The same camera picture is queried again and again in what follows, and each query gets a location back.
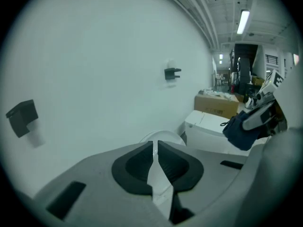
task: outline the ceiling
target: ceiling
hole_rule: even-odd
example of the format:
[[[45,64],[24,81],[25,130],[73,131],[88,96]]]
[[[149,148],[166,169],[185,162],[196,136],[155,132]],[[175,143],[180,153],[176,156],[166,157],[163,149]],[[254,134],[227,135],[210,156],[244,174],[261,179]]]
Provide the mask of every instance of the ceiling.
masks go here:
[[[298,54],[296,25],[280,0],[174,1],[200,28],[213,52],[217,67],[230,67],[228,54],[235,44],[274,45],[283,51]],[[250,17],[244,33],[238,35],[243,9],[250,11]],[[219,64],[221,53],[224,54],[223,63]]]

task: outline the black rubber pad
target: black rubber pad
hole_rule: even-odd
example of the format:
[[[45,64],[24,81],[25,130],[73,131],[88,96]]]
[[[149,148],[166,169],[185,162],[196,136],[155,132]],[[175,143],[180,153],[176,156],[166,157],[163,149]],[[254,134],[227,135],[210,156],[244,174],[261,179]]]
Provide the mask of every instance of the black rubber pad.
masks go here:
[[[72,182],[46,209],[57,218],[64,219],[85,186],[84,183]]]
[[[193,156],[158,141],[159,164],[176,192],[192,189],[201,179],[204,168]]]
[[[112,165],[114,180],[127,192],[152,196],[147,177],[153,163],[152,141],[116,159]]]

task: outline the fluorescent light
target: fluorescent light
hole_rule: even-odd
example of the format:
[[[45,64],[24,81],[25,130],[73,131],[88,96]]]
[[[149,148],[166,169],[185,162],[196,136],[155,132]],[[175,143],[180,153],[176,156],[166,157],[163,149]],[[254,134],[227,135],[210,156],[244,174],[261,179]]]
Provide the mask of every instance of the fluorescent light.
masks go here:
[[[246,11],[242,11],[237,34],[239,34],[239,35],[243,34],[243,31],[245,29],[245,26],[246,26],[246,23],[247,23],[247,20],[248,20],[249,16],[250,16],[250,12],[249,11],[247,11],[247,10]]]

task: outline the black wall bracket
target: black wall bracket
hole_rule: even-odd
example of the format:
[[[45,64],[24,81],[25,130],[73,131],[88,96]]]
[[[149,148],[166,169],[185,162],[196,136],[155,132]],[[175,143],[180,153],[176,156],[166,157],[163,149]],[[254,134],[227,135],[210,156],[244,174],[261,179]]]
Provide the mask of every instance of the black wall bracket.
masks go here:
[[[33,99],[19,103],[6,114],[6,117],[19,138],[29,133],[27,125],[38,118]]]
[[[175,78],[180,78],[180,76],[176,76],[175,72],[181,71],[181,69],[177,68],[168,68],[164,70],[165,80],[173,80]]]

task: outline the cardboard box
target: cardboard box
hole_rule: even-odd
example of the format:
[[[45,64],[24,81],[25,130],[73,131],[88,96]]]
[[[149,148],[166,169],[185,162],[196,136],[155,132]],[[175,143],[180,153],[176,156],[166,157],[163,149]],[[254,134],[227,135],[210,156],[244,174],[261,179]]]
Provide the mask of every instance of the cardboard box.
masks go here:
[[[238,99],[238,101],[240,103],[243,103],[243,101],[244,101],[244,95],[240,95],[240,94],[237,94],[237,93],[235,93],[234,95],[236,96],[236,98]]]
[[[195,110],[230,119],[237,114],[239,106],[239,101],[236,96],[230,96],[231,100],[223,96],[198,94],[195,97]]]
[[[264,81],[265,81],[264,79],[258,78],[256,76],[252,76],[252,80],[251,80],[252,84],[257,86],[262,86]]]

